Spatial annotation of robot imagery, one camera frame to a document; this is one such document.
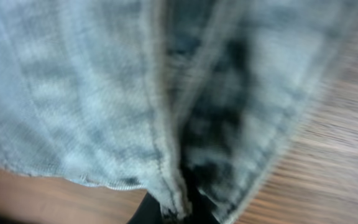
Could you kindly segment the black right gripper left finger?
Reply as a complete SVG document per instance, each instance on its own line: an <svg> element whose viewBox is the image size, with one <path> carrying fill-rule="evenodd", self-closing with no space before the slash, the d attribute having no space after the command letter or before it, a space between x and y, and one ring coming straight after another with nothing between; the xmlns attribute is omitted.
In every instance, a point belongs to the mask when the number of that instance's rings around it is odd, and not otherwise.
<svg viewBox="0 0 358 224"><path fill-rule="evenodd" d="M163 224L159 202L152 195L146 193L127 224Z"/></svg>

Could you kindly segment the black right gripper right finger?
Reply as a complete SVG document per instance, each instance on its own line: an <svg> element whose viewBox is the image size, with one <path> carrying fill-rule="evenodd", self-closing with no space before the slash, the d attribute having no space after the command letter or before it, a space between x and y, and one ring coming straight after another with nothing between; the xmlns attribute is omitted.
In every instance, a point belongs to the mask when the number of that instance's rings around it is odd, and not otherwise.
<svg viewBox="0 0 358 224"><path fill-rule="evenodd" d="M188 184L188 199L191 202L191 214L185 218L186 224L218 224L207 206L203 203L202 195L194 185Z"/></svg>

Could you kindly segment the light blue denim shorts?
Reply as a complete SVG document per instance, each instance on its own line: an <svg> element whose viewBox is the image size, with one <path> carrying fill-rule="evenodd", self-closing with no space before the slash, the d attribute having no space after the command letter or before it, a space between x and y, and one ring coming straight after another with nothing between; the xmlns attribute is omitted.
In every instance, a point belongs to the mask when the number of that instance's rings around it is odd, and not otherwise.
<svg viewBox="0 0 358 224"><path fill-rule="evenodd" d="M0 1L0 169L146 189L234 222L344 47L358 1Z"/></svg>

